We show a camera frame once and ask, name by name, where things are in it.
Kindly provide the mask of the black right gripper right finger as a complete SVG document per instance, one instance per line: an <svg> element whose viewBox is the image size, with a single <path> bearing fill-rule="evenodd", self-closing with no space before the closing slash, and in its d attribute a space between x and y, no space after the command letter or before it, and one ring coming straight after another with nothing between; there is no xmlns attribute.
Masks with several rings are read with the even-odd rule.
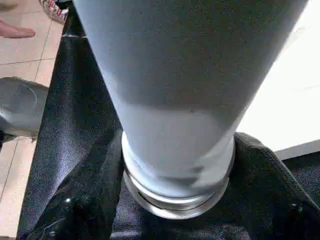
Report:
<svg viewBox="0 0 320 240"><path fill-rule="evenodd" d="M256 138L236 133L230 188L253 240L318 240L320 207L281 160Z"/></svg>

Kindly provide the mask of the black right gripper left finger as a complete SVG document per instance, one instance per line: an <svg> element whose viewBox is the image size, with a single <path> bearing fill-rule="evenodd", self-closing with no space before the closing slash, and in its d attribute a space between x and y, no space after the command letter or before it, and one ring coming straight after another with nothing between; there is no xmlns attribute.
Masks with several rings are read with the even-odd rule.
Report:
<svg viewBox="0 0 320 240"><path fill-rule="evenodd" d="M124 164L120 130L107 131L66 176L34 229L32 240L108 240Z"/></svg>

